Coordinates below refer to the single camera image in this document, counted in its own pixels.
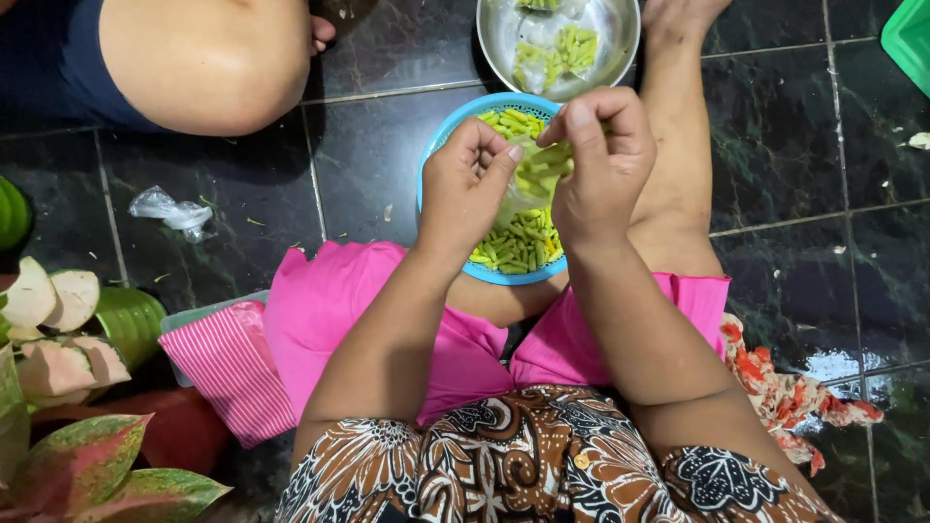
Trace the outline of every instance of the pink striped fabric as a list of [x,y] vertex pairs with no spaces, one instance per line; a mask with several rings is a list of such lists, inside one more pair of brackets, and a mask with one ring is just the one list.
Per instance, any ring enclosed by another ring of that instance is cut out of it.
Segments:
[[261,302],[238,302],[158,339],[245,449],[297,426],[263,312]]

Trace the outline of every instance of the hand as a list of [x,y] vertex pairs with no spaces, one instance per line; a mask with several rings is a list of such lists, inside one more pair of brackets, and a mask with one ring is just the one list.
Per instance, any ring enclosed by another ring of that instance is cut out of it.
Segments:
[[336,27],[329,21],[320,17],[310,16],[310,56],[314,57],[317,53],[326,50],[326,44],[336,37]]
[[485,122],[461,123],[423,166],[417,246],[465,264],[498,214],[523,148]]
[[[605,122],[611,132],[605,137]],[[566,247],[626,238],[630,216],[656,163],[645,107],[628,87],[600,87],[562,107],[539,147],[568,140],[575,171],[559,182],[552,221]]]

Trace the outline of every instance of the floral fabric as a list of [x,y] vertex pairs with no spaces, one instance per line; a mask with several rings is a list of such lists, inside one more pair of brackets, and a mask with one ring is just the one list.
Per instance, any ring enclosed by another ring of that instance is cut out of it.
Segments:
[[541,385],[471,403],[419,432],[346,420],[304,457],[278,521],[839,521],[739,454],[653,459],[612,399]]

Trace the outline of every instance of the stainless steel bowl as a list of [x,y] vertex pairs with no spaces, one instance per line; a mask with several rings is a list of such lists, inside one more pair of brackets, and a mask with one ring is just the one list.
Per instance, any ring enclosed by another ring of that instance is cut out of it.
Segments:
[[[540,16],[546,15],[518,8],[514,0],[478,0],[481,49],[491,69],[513,91],[523,91],[513,79],[517,42],[529,36],[526,29],[534,22],[527,19],[538,20]],[[632,66],[639,46],[640,10],[636,0],[588,0],[584,12],[573,23],[597,31],[597,56],[587,81],[566,74],[541,95],[552,101],[569,101],[597,86],[615,86]]]

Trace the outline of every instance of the red plant pot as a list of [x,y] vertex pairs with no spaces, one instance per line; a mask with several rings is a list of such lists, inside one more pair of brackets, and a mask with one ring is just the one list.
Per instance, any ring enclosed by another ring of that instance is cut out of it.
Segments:
[[106,414],[151,414],[135,468],[181,468],[209,475],[230,431],[193,387],[159,391],[95,407],[61,405],[32,417],[32,441],[73,422]]

